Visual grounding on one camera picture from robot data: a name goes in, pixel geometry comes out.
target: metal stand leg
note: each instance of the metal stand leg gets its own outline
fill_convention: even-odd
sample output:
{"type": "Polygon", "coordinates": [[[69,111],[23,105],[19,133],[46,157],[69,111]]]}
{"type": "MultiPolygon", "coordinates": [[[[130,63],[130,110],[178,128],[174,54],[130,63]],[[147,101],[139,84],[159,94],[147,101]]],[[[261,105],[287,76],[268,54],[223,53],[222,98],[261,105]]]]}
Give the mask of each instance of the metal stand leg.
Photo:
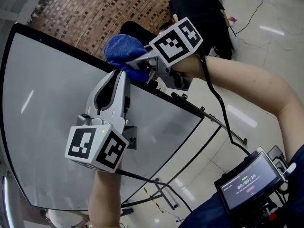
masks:
{"type": "MultiPolygon", "coordinates": [[[[211,121],[217,123],[218,125],[220,125],[222,128],[224,128],[227,131],[226,126],[219,121],[217,118],[215,118],[214,116],[204,112],[202,109],[199,109],[197,106],[195,106],[194,104],[190,103],[189,101],[187,101],[187,95],[183,94],[182,96],[179,96],[178,94],[176,94],[175,92],[173,92],[171,94],[171,96],[178,100],[179,102],[183,103],[184,105],[186,105],[187,107],[190,107],[192,110],[195,110],[198,114],[198,116],[201,117],[206,117],[208,119],[210,119],[211,121]]],[[[245,139],[241,139],[238,135],[236,135],[233,131],[231,131],[231,134],[233,136],[235,136],[243,145],[247,145],[247,138],[245,139]]]]}
{"type": "MultiPolygon", "coordinates": [[[[210,143],[210,141],[215,137],[215,135],[219,132],[219,130],[221,129],[221,126],[219,126],[216,131],[211,135],[211,137],[207,140],[207,142],[201,147],[201,149],[195,154],[195,156],[193,156],[193,158],[174,176],[172,177],[167,184],[170,184],[177,176],[179,176],[198,156],[199,154],[205,149],[205,147],[210,143]]],[[[158,198],[162,198],[164,197],[164,194],[159,194],[156,195],[157,193],[161,192],[161,190],[163,190],[165,188],[165,186],[162,186],[161,188],[159,188],[154,194],[150,195],[147,190],[144,187],[144,190],[146,191],[146,193],[150,196],[148,199],[144,199],[144,200],[140,200],[140,201],[136,201],[136,202],[132,202],[132,203],[125,203],[127,202],[127,200],[121,205],[121,208],[126,208],[126,207],[130,207],[130,206],[134,206],[137,204],[141,204],[141,203],[146,203],[149,201],[152,201],[154,199],[158,199],[158,198]]]]}
{"type": "Polygon", "coordinates": [[[161,193],[162,197],[166,200],[167,204],[169,204],[170,208],[171,208],[172,210],[175,210],[179,205],[178,205],[178,204],[172,205],[172,204],[170,203],[170,201],[168,200],[168,198],[166,197],[166,195],[165,195],[165,194],[163,193],[163,191],[161,190],[160,186],[157,185],[157,184],[156,184],[155,186],[156,186],[157,190],[159,190],[159,192],[161,193]]]}

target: blue sleeve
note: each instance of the blue sleeve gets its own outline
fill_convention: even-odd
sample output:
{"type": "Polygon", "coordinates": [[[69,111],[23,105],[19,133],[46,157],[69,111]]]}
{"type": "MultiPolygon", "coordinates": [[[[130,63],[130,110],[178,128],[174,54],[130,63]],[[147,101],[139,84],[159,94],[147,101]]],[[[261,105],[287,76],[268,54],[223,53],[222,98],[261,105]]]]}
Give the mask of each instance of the blue sleeve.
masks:
{"type": "Polygon", "coordinates": [[[224,205],[218,193],[196,208],[180,225],[180,228],[231,228],[224,205]]]}
{"type": "Polygon", "coordinates": [[[296,163],[289,175],[287,203],[281,212],[288,227],[298,227],[304,223],[304,145],[295,153],[290,163],[296,163]]]}

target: timer display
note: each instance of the timer display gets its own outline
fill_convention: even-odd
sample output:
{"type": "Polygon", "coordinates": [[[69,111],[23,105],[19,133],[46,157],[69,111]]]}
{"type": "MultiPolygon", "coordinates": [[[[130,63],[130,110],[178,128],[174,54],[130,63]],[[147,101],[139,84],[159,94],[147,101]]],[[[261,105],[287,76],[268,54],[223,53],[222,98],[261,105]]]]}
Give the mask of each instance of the timer display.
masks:
{"type": "Polygon", "coordinates": [[[257,157],[245,170],[221,186],[230,209],[240,205],[261,191],[276,178],[263,155],[257,157]]]}
{"type": "Polygon", "coordinates": [[[256,175],[253,174],[251,177],[248,178],[248,176],[242,178],[242,181],[244,181],[243,183],[239,184],[237,186],[237,189],[241,189],[242,187],[246,186],[247,184],[249,184],[251,181],[253,181],[255,179],[256,175]]]}

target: white floor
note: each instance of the white floor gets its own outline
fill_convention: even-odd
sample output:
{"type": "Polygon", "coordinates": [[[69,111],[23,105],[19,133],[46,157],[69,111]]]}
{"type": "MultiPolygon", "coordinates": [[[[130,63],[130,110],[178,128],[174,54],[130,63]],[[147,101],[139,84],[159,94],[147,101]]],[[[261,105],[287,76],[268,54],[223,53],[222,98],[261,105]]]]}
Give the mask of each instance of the white floor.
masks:
{"type": "MultiPolygon", "coordinates": [[[[237,19],[233,29],[238,32],[249,21],[261,0],[223,0],[227,16],[237,19]]],[[[304,101],[304,0],[264,0],[250,24],[240,32],[240,47],[234,54],[236,61],[253,64],[277,73],[283,77],[304,101]]],[[[248,103],[237,95],[217,88],[226,105],[230,126],[240,137],[248,139],[248,148],[252,152],[258,146],[270,150],[274,145],[283,148],[282,137],[277,120],[260,108],[248,103]]],[[[209,91],[205,82],[195,80],[187,93],[188,100],[196,106],[204,106],[206,112],[223,121],[218,101],[209,91]]],[[[204,119],[199,128],[187,140],[178,153],[155,176],[161,181],[170,180],[204,145],[216,130],[217,125],[204,119]]],[[[231,145],[228,134],[219,131],[199,157],[172,183],[171,186],[186,200],[192,209],[205,202],[216,192],[213,182],[225,172],[230,171],[244,159],[245,154],[231,145]]],[[[147,184],[150,194],[156,191],[147,184]]],[[[156,202],[167,212],[162,213],[153,202],[134,206],[134,213],[122,217],[121,222],[130,228],[173,228],[178,219],[185,219],[189,211],[173,194],[172,202],[179,207],[174,211],[163,198],[156,202]]],[[[148,198],[140,190],[130,201],[148,198]]]]}

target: whiteboard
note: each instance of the whiteboard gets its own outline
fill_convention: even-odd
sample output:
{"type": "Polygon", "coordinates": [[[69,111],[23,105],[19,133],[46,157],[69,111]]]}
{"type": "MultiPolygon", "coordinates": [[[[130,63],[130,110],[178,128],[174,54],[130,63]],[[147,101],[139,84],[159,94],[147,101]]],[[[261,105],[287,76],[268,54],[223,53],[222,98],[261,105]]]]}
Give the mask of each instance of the whiteboard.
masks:
{"type": "MultiPolygon", "coordinates": [[[[68,44],[14,25],[0,71],[0,128],[9,164],[30,204],[87,210],[94,170],[66,159],[65,147],[89,94],[111,70],[68,44]]],[[[134,84],[127,119],[137,126],[137,150],[127,150],[123,170],[151,178],[201,119],[176,106],[168,95],[134,84]]],[[[123,177],[122,202],[143,184],[123,177]]]]}

